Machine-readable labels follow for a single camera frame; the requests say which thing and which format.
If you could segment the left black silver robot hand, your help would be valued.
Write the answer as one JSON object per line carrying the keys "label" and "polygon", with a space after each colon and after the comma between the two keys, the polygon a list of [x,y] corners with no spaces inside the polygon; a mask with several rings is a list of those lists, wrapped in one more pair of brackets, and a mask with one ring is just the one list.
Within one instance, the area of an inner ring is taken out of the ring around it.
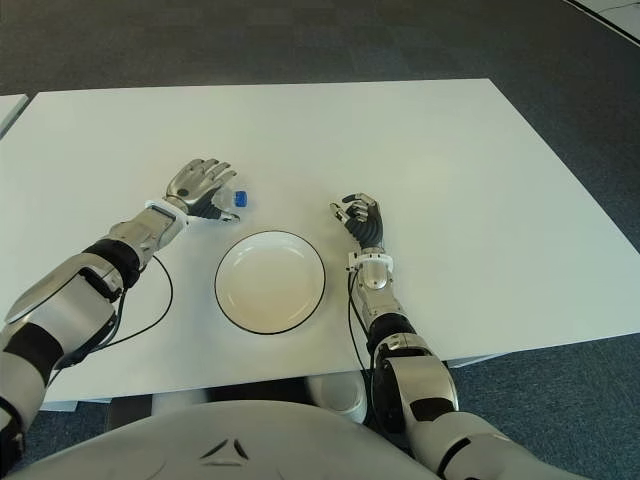
{"label": "left black silver robot hand", "polygon": [[236,223],[240,217],[214,202],[214,197],[237,175],[227,162],[194,159],[167,185],[163,199],[191,217]]}

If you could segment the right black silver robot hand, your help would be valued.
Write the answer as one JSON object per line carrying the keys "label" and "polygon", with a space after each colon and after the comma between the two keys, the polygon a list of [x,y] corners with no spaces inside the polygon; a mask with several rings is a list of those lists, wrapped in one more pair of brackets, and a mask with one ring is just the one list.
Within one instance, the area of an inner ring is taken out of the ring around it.
{"label": "right black silver robot hand", "polygon": [[340,204],[330,203],[329,209],[362,249],[383,245],[383,220],[375,199],[365,193],[353,193]]}

